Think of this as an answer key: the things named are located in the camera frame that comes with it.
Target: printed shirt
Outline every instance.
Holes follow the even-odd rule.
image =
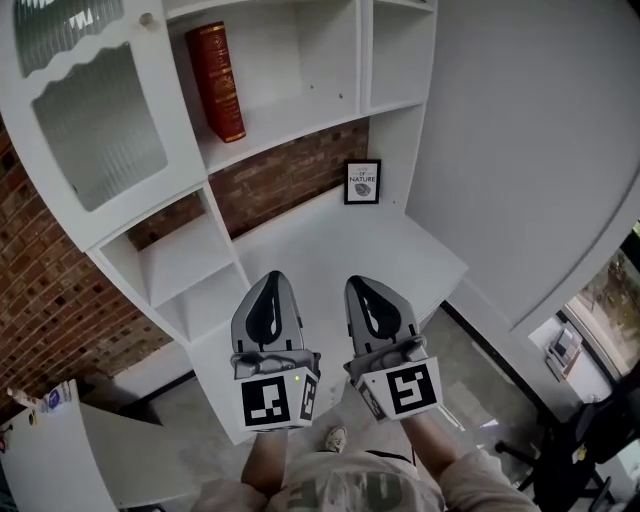
[[[514,489],[500,461],[471,452],[445,470],[441,491],[418,478],[409,463],[368,453],[313,453],[287,468],[270,501],[252,487],[228,481],[203,486],[192,512],[371,511],[539,512]]]

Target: cabinet knob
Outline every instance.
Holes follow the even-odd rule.
[[[145,12],[140,16],[140,25],[145,28],[149,28],[153,24],[153,14]]]

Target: sneaker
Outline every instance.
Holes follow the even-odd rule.
[[[347,446],[347,429],[335,427],[324,440],[324,449],[328,452],[342,453]]]

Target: office chair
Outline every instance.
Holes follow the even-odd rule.
[[[611,478],[603,481],[596,464],[607,462],[638,438],[640,363],[620,379],[608,398],[584,404],[566,423],[549,427],[537,459],[502,441],[495,449],[533,467],[518,489],[523,491],[533,484],[534,501],[542,512],[568,511],[579,498],[593,498],[589,512],[596,512],[604,500],[613,503]],[[582,445],[585,457],[574,463],[574,453]],[[591,480],[595,489],[587,489]]]

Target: book spine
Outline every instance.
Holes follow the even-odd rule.
[[[224,23],[192,30],[186,34],[186,39],[209,127],[224,142],[242,139],[246,132]]]

